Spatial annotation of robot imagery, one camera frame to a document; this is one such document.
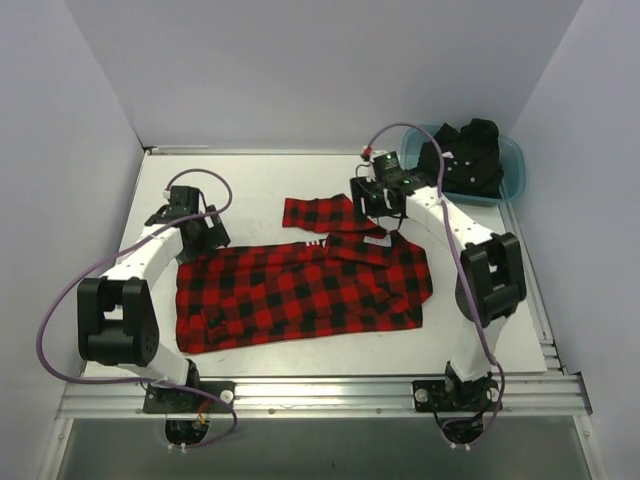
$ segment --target white table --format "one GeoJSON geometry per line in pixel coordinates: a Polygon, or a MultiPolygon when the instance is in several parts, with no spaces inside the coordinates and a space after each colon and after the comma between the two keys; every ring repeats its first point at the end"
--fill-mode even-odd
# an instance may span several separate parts
{"type": "MultiPolygon", "coordinates": [[[[130,245],[144,221],[165,200],[162,190],[176,173],[187,168],[207,168],[223,175],[234,191],[232,206],[222,215],[232,245],[266,245],[323,238],[296,228],[282,228],[285,197],[326,198],[349,194],[349,178],[359,162],[356,155],[147,155],[143,161],[133,204],[122,240],[130,245]]],[[[178,184],[203,190],[208,203],[221,206],[224,188],[212,177],[190,174],[178,184]]],[[[504,232],[497,208],[463,207],[477,222],[504,232]]],[[[392,226],[382,222],[383,226],[392,226]]],[[[402,233],[422,246],[434,283],[434,294],[423,306],[420,329],[385,333],[338,335],[244,347],[191,356],[202,376],[342,376],[438,375],[455,345],[464,321],[455,305],[455,266],[449,251],[422,227],[405,220],[402,233]]],[[[172,262],[153,288],[161,341],[174,351],[177,264],[172,262]]],[[[545,372],[534,319],[527,302],[520,304],[504,328],[496,357],[507,373],[545,372]]],[[[128,375],[124,370],[90,362],[86,376],[128,375]]]]}

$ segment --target bolt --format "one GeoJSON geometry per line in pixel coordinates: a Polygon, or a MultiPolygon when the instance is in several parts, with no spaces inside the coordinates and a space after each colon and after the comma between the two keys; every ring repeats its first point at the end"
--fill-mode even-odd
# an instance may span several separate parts
{"type": "Polygon", "coordinates": [[[429,394],[424,388],[419,388],[413,394],[413,398],[415,398],[418,403],[425,403],[429,399],[429,394]]]}
{"type": "Polygon", "coordinates": [[[222,400],[224,403],[231,403],[233,402],[233,392],[231,390],[223,390],[222,392],[220,392],[220,400],[222,400]]]}
{"type": "Polygon", "coordinates": [[[487,390],[487,398],[491,400],[493,403],[498,401],[498,397],[500,396],[500,392],[497,388],[490,388],[487,390]]]}

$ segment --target cable connector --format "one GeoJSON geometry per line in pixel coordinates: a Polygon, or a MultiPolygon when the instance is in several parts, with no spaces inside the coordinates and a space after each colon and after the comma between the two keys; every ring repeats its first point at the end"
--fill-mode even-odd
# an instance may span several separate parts
{"type": "Polygon", "coordinates": [[[371,160],[372,151],[373,151],[373,147],[371,145],[367,145],[362,151],[362,153],[360,154],[360,158],[368,163],[371,160]]]}

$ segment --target plaid shirt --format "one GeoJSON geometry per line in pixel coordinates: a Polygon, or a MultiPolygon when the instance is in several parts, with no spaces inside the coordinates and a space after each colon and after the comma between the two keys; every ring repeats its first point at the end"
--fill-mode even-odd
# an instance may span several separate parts
{"type": "Polygon", "coordinates": [[[433,291],[422,248],[357,219],[345,195],[285,200],[283,226],[326,240],[232,247],[181,265],[178,347],[187,353],[422,325],[433,291]]]}

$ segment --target black mounting plate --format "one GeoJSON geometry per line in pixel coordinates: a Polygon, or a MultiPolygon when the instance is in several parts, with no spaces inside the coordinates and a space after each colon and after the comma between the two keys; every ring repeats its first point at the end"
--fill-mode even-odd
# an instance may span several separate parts
{"type": "MultiPolygon", "coordinates": [[[[235,397],[236,384],[226,381],[203,381],[201,380],[198,389],[215,395],[220,398],[223,391],[228,390],[235,397]]],[[[183,392],[176,389],[155,387],[150,385],[144,397],[144,413],[198,413],[200,406],[206,399],[200,395],[183,392]]],[[[229,410],[217,402],[211,402],[203,413],[229,413],[229,410]]]]}
{"type": "Polygon", "coordinates": [[[420,413],[432,413],[434,410],[437,413],[446,412],[470,412],[476,413],[480,410],[492,411],[495,409],[495,402],[491,401],[486,392],[491,389],[498,389],[498,382],[495,380],[488,380],[484,386],[486,390],[481,395],[474,395],[469,397],[469,401],[462,401],[460,398],[456,398],[451,394],[450,389],[446,388],[446,380],[415,380],[412,382],[413,388],[413,406],[416,412],[420,413]],[[416,395],[418,390],[426,390],[428,397],[424,401],[421,395],[416,395]]]}

